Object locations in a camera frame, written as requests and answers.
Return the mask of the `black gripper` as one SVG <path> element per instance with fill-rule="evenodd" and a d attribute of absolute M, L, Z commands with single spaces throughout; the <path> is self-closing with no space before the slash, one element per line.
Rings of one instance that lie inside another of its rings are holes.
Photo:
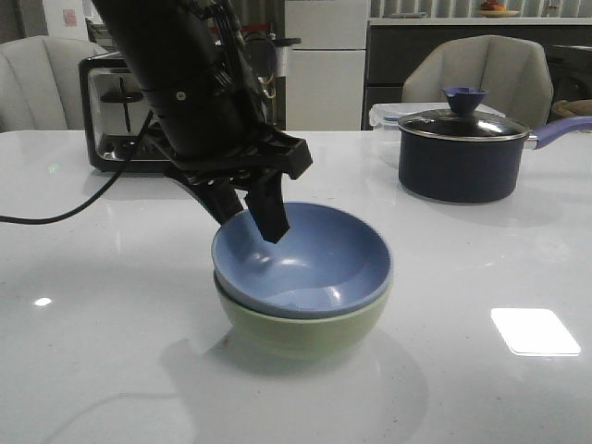
<path fill-rule="evenodd" d="M 306 140 L 265 121 L 263 91 L 248 68 L 166 68 L 146 75 L 146 98 L 155 122 L 147 145 L 178 170 L 209 180 L 189 186 L 220 225 L 243 210 L 227 177 L 248 187 L 245 202 L 265 241 L 290 229 L 282 175 L 299 178 L 313 163 Z"/>

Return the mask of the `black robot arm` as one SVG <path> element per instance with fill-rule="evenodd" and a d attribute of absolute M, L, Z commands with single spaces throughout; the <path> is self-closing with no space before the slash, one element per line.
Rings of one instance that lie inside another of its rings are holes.
<path fill-rule="evenodd" d="M 248 209 L 266 241 L 288 231 L 281 181 L 312 163 L 307 143 L 266 121 L 264 91 L 228 1 L 98 1 L 146 98 L 143 140 L 168 160 L 166 176 L 219 223 Z"/>

